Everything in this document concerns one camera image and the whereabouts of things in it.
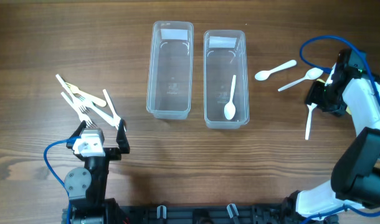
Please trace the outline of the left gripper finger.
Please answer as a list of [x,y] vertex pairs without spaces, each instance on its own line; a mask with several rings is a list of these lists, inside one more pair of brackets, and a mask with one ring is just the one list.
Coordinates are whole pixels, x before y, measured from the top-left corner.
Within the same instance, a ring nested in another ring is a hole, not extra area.
[[74,133],[68,138],[66,142],[66,148],[72,149],[76,139],[78,139],[82,133],[82,131],[87,127],[85,121],[82,121],[78,128],[74,131]]
[[123,119],[120,120],[119,125],[118,125],[116,143],[118,144],[118,148],[121,154],[130,153],[130,145],[126,138],[125,121]]

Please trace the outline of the white spoon thin handle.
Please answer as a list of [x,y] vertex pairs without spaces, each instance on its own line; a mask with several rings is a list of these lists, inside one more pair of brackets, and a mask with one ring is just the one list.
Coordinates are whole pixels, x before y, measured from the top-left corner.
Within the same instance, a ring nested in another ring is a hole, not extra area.
[[306,74],[305,74],[304,77],[302,77],[302,78],[300,78],[298,80],[295,80],[295,81],[293,81],[293,82],[291,82],[291,83],[289,83],[289,84],[287,84],[287,85],[279,88],[278,91],[283,91],[283,90],[286,90],[288,88],[291,88],[291,87],[299,84],[300,82],[302,82],[304,80],[316,80],[317,78],[319,78],[320,76],[322,76],[322,74],[323,74],[323,70],[322,69],[320,69],[320,68],[311,68],[311,69],[309,69],[306,72]]

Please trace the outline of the cream yellow plastic fork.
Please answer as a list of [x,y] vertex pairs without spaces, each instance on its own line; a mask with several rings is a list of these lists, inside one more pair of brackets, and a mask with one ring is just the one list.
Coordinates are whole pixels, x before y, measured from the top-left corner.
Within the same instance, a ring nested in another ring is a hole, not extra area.
[[92,102],[94,102],[98,106],[106,107],[107,102],[105,100],[103,100],[99,97],[93,96],[91,94],[88,94],[88,93],[80,90],[77,86],[75,86],[71,83],[66,82],[65,84],[69,87],[69,89],[72,91],[72,93],[79,94],[85,98],[88,98],[89,100],[91,100]]

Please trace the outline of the white spoon wide handle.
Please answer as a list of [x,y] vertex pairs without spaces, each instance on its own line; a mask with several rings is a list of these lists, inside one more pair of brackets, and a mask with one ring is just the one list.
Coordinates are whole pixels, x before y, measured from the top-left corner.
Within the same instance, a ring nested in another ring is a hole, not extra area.
[[291,67],[294,67],[296,64],[297,64],[296,60],[289,60],[289,61],[271,69],[271,70],[262,70],[262,71],[256,73],[255,79],[257,81],[267,80],[268,77],[271,76],[271,74],[285,70],[285,69],[288,69],[288,68],[291,68]]

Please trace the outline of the yellow-green plastic spoon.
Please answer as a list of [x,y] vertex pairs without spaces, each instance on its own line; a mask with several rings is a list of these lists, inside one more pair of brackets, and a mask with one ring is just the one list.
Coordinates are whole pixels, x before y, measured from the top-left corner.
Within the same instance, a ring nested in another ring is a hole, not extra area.
[[[325,85],[325,81],[324,80],[322,80],[322,79],[317,79],[317,81],[318,82],[320,82],[320,83],[323,83],[324,85]],[[348,107],[346,107],[346,113],[348,113],[349,115],[351,115],[351,111],[350,111],[350,109],[348,108]]]

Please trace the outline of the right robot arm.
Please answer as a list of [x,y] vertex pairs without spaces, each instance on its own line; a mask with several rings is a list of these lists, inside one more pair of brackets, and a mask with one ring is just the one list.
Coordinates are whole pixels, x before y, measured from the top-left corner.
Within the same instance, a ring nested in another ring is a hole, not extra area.
[[316,81],[308,103],[321,110],[342,115],[349,110],[356,139],[334,166],[330,180],[303,191],[296,191],[277,208],[281,223],[333,223],[337,213],[364,208],[376,209],[380,216],[380,107],[373,87],[380,96],[380,79],[370,81],[364,70],[336,63],[326,83]]

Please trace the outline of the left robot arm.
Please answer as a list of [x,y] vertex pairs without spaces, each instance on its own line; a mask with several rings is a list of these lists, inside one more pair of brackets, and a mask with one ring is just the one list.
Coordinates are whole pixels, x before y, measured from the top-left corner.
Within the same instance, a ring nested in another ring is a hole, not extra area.
[[126,123],[121,119],[116,134],[117,147],[103,147],[100,128],[88,128],[81,122],[71,135],[66,148],[84,162],[72,169],[64,180],[69,196],[67,218],[71,223],[129,223],[129,216],[114,198],[105,198],[111,161],[120,161],[130,152],[126,138]]

